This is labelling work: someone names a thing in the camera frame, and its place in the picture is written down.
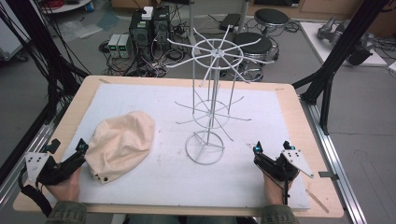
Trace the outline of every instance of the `stool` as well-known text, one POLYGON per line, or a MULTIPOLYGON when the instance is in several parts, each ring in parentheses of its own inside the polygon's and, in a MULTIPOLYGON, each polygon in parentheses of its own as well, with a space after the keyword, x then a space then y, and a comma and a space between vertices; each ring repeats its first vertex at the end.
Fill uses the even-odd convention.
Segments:
POLYGON ((262 34, 268 36, 272 30, 285 26, 289 17, 276 9, 262 8, 254 13, 254 20, 265 27, 262 34))
MULTIPOLYGON (((236 45, 240 46, 240 45, 244 45, 247 43, 257 41, 260 38, 261 38, 261 40, 258 43, 254 44, 254 45, 244 46, 241 48, 241 50, 243 51, 243 53, 246 57, 253 58, 253 59, 265 60, 266 55, 268 54, 269 50, 272 48, 272 43, 268 37, 265 37, 264 35, 260 35, 257 33, 241 33, 241 34, 235 35, 233 37, 233 42, 236 45)), ((260 80, 262 80, 262 77, 263 77, 263 74, 262 74, 263 66, 264 66, 264 64, 256 63, 256 62, 250 61, 250 60, 245 60, 244 62, 239 64, 238 68, 239 68, 241 75, 247 77, 247 78, 245 77, 246 80, 260 81, 260 80), (248 68, 248 65, 250 63, 257 64, 257 66, 259 66, 259 68, 248 68), (249 72, 253 72, 253 71, 260 71, 260 73, 258 75, 256 75, 255 77, 253 77, 249 73, 249 72)))

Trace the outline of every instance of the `black strap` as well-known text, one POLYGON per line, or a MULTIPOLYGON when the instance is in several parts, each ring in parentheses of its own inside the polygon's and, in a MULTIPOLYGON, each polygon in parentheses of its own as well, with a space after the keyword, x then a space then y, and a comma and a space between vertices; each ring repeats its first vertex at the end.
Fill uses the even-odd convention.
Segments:
POLYGON ((33 188, 31 185, 26 185, 21 189, 21 192, 31 198, 35 203, 41 208, 41 211, 48 217, 50 212, 52 212, 52 207, 50 202, 40 191, 33 188))

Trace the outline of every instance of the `white board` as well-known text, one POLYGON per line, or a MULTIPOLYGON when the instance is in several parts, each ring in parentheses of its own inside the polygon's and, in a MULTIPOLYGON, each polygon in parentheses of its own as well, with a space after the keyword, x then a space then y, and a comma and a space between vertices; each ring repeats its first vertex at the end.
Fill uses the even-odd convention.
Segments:
MULTIPOLYGON (((207 89, 197 90, 205 97, 207 89)), ((228 103, 230 90, 219 90, 219 100, 228 103)), ((102 119, 141 110, 156 123, 156 134, 150 153, 131 172, 102 185, 91 177, 86 164, 80 175, 80 201, 83 203, 116 203, 139 205, 173 205, 205 207, 262 207, 262 172, 253 162, 252 148, 262 142, 264 153, 278 157, 288 131, 273 91, 235 90, 231 115, 252 119, 229 119, 224 129, 216 129, 223 140, 222 159, 212 165, 200 165, 188 158, 187 138, 203 128, 191 119, 191 110, 177 105, 191 105, 192 89, 165 86, 102 84, 96 92, 64 159, 74 153, 79 138, 89 142, 102 119)), ((308 209, 303 180, 293 182, 289 205, 308 209)))
MULTIPOLYGON (((332 51, 333 45, 326 39, 318 39, 318 29, 322 27, 325 23, 313 23, 313 22, 300 22, 303 27, 303 31, 305 36, 309 39, 309 43, 314 49, 315 53, 320 58, 320 61, 323 63, 326 61, 327 57, 329 57, 330 52, 332 51)), ((387 63, 372 49, 370 50, 373 53, 366 61, 364 61, 359 66, 372 66, 372 67, 383 67, 386 66, 387 63)))

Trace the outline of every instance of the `gray floor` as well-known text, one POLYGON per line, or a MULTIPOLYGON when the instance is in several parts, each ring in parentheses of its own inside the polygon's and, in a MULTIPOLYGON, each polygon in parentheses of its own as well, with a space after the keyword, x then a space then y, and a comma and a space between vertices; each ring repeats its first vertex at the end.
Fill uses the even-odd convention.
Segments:
MULTIPOLYGON (((97 8, 93 13, 83 10, 64 13, 58 19, 62 23, 84 18, 82 23, 89 25, 99 22, 105 15, 104 8, 97 8)), ((208 20, 208 17, 196 19, 195 27, 208 20)), ((107 30, 67 44, 93 74, 99 75, 106 69, 106 60, 98 46, 111 34, 127 32, 128 26, 129 21, 118 20, 107 30)), ((213 28, 203 32, 219 32, 215 23, 207 22, 205 27, 213 28)), ((280 43, 280 57, 276 63, 265 66, 264 82, 291 84, 319 69, 320 61, 301 31, 297 34, 284 32, 276 40, 280 43)), ((59 39, 54 41, 60 46, 59 39)), ((171 70, 166 77, 189 78, 190 75, 190 68, 184 66, 171 70)), ((303 93, 305 89, 302 87, 297 92, 303 93)), ((46 104, 46 96, 47 83, 32 61, 12 60, 0 67, 1 164, 46 104)), ((392 173, 396 159, 396 151, 392 148, 396 142, 395 96, 396 79, 385 67, 342 66, 333 82, 329 131, 368 223, 396 222, 396 193, 393 191, 396 178, 392 173)), ((44 222, 41 214, 12 209, 16 193, 0 211, 0 220, 8 223, 44 222)), ((89 223, 109 223, 110 220, 109 214, 90 214, 88 217, 89 223)), ((349 223, 347 216, 300 220, 302 223, 349 223)))

